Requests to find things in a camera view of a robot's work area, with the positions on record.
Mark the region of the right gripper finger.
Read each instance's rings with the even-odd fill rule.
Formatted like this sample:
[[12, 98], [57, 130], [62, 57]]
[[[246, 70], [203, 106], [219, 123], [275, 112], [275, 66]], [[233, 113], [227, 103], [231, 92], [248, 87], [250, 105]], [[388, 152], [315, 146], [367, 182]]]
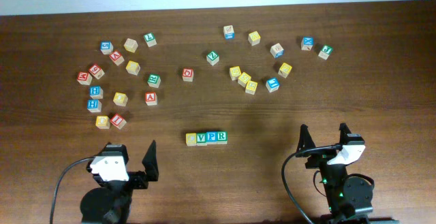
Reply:
[[339, 140], [339, 144], [340, 145], [348, 145], [349, 142], [351, 141], [351, 137], [349, 135], [351, 135], [351, 131], [348, 128], [348, 126], [346, 125], [346, 123], [341, 123], [339, 126], [339, 131], [340, 131], [340, 140]]
[[309, 133], [308, 126], [302, 124], [300, 126], [300, 135], [298, 146], [296, 149], [296, 157], [310, 157], [315, 154], [315, 143]]

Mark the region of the yellow C block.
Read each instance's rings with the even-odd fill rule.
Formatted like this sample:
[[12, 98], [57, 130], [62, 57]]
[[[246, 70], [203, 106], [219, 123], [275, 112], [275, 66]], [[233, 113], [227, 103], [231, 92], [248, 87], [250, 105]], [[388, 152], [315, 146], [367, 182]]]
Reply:
[[187, 133], [185, 136], [186, 145], [195, 146], [197, 144], [197, 133]]

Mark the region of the green V block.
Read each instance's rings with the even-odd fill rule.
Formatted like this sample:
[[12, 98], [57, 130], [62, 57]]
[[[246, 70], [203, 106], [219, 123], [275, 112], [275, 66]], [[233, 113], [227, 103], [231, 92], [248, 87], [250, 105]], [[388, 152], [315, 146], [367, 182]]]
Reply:
[[206, 133], [197, 133], [196, 134], [196, 145], [197, 146], [206, 146]]

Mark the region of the blue P block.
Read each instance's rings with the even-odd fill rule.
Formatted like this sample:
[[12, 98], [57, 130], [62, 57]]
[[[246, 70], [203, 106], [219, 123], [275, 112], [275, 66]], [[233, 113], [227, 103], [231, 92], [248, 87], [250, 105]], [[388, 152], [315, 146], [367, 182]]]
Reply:
[[210, 131], [206, 133], [206, 143], [207, 144], [216, 144], [217, 143], [217, 132]]

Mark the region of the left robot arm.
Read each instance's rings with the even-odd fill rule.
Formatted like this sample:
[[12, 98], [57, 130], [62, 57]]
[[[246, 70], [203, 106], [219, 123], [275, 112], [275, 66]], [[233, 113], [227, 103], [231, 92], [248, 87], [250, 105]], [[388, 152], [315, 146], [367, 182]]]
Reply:
[[151, 142], [142, 160], [144, 170], [127, 171], [127, 147], [107, 143], [87, 165], [87, 171], [98, 184], [82, 198], [82, 223], [126, 223], [135, 190], [147, 189], [157, 182], [157, 144]]

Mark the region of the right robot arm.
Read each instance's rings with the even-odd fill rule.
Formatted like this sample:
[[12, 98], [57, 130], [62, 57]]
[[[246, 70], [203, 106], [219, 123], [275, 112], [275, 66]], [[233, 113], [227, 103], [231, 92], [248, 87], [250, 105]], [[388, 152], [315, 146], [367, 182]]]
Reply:
[[348, 174], [346, 167], [359, 160], [365, 141], [352, 133], [345, 123], [339, 126], [337, 144], [317, 147], [306, 125], [300, 126], [297, 157], [307, 159], [305, 167], [321, 175], [330, 213], [322, 223], [398, 223], [394, 219], [370, 219], [375, 182], [363, 174]]

